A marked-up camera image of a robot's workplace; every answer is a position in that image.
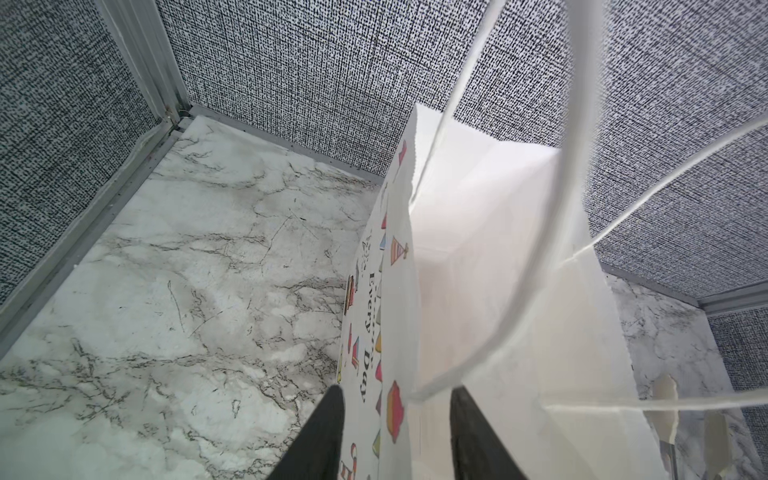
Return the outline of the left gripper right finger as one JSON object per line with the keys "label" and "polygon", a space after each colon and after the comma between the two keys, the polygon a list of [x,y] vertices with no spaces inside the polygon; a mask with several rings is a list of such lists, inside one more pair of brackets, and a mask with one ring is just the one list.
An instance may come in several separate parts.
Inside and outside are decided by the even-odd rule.
{"label": "left gripper right finger", "polygon": [[455,479],[526,479],[465,387],[451,392],[450,430]]}

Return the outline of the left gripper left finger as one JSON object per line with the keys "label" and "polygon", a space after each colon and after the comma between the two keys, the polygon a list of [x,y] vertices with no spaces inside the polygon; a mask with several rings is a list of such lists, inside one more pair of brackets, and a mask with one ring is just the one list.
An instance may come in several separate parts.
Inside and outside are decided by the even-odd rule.
{"label": "left gripper left finger", "polygon": [[342,389],[332,385],[267,480],[336,479],[344,420]]}

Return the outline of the white paper gift bag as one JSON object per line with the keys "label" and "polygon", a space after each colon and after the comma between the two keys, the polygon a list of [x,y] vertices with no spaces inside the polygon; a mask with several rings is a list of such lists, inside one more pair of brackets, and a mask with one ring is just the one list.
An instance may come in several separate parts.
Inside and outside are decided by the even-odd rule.
{"label": "white paper gift bag", "polygon": [[361,238],[337,381],[338,478],[450,479],[465,387],[527,479],[663,479],[648,411],[763,405],[763,389],[641,399],[581,205],[599,118],[602,5],[567,5],[560,148],[416,105]]}

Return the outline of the metal tongs with white tips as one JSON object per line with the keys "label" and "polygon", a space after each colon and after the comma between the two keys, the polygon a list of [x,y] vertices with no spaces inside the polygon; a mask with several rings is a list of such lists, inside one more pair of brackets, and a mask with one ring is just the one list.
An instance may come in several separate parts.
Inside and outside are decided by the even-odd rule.
{"label": "metal tongs with white tips", "polygon": [[720,411],[648,411],[669,479],[723,479],[732,464],[726,417]]}

